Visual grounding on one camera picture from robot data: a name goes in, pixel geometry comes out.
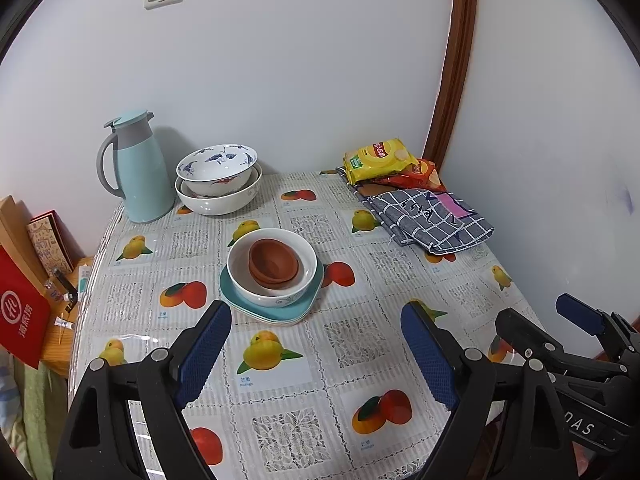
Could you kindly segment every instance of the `silver bolt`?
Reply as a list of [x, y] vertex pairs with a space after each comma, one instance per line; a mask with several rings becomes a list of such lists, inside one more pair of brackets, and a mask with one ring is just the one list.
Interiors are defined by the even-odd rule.
[[482, 352], [477, 348], [467, 348], [465, 350], [465, 357], [470, 361], [479, 361], [482, 359]]
[[104, 361], [102, 360], [101, 357], [97, 357], [89, 363], [89, 368], [94, 372], [98, 371], [103, 366], [104, 366]]
[[542, 370], [542, 362], [539, 359], [532, 359], [531, 361], [529, 361], [529, 368], [539, 372], [540, 370]]
[[168, 355], [169, 352], [166, 348], [156, 348], [153, 352], [151, 352], [151, 358], [154, 361], [164, 361]]

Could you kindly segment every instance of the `white ceramic bowl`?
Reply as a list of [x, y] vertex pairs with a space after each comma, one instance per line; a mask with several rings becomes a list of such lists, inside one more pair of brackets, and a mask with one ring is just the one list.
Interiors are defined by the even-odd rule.
[[226, 215], [246, 206], [258, 194], [262, 185], [262, 168], [255, 164], [250, 169], [249, 180], [240, 191], [225, 196], [213, 198], [198, 197], [186, 185], [186, 182], [178, 177], [175, 179], [175, 190], [182, 203], [193, 212], [205, 216]]
[[196, 150], [178, 163], [175, 173], [200, 196], [224, 196], [242, 189], [258, 160], [243, 144], [217, 144]]
[[[291, 280], [290, 285], [280, 290], [273, 290], [258, 285], [249, 272], [249, 248], [257, 240], [272, 238], [287, 244], [298, 256], [300, 263], [298, 273]], [[279, 308], [296, 301], [305, 293], [311, 284], [318, 261], [313, 247], [302, 236], [284, 229], [267, 227], [251, 231], [240, 237], [232, 245], [226, 258], [226, 268], [234, 282], [238, 294], [251, 303], [260, 306]]]

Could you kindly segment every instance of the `wooden nightstand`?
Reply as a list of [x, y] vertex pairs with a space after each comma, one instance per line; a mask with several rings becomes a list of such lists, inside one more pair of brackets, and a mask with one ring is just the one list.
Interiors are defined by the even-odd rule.
[[[78, 267], [91, 265], [93, 260], [93, 256], [82, 258], [73, 272], [66, 276], [73, 286], [78, 286]], [[74, 342], [74, 332], [66, 328], [61, 329], [59, 326], [55, 326], [54, 323], [56, 316], [64, 317], [75, 323], [78, 317], [78, 305], [74, 307], [68, 317], [62, 316], [65, 307], [66, 301], [60, 301], [57, 305], [51, 307], [51, 316], [49, 318], [49, 324], [47, 325], [47, 332], [44, 336], [40, 360], [55, 373], [67, 378], [69, 375], [69, 361], [71, 359], [71, 347]], [[60, 330], [62, 330], [62, 340], [60, 339]]]

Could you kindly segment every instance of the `snack package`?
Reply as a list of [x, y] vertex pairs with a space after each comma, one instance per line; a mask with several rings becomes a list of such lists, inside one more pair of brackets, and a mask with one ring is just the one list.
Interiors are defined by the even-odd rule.
[[376, 142], [344, 154], [344, 169], [351, 185], [361, 180], [398, 173], [417, 163], [400, 139]]
[[417, 164], [402, 170], [401, 173], [374, 178], [373, 182], [382, 186], [395, 186], [400, 189], [428, 189], [430, 191], [446, 191], [436, 171], [436, 165], [430, 160], [417, 159]]

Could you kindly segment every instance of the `red paper bag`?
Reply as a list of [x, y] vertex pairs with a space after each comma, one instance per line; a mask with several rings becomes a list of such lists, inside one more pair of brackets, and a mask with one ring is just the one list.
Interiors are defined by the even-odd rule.
[[47, 300], [0, 247], [0, 344], [38, 368], [49, 313]]

